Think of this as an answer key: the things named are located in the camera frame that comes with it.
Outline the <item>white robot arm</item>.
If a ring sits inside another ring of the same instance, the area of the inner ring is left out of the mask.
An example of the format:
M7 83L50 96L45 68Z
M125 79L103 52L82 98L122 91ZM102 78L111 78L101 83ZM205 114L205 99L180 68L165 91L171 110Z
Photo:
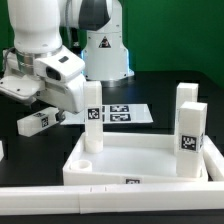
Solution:
M14 46L3 51L0 93L64 113L84 109L86 81L106 87L134 79L122 38L119 0L7 0Z

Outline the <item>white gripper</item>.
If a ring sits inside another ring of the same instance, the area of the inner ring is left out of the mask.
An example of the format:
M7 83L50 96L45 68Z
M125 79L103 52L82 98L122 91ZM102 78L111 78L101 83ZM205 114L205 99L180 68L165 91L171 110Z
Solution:
M37 99L55 106L60 109L56 120L63 122L63 110L79 113L84 109L84 68L84 61L65 46L55 55L35 58L27 71L19 67L16 54L9 53L0 92L24 103Z

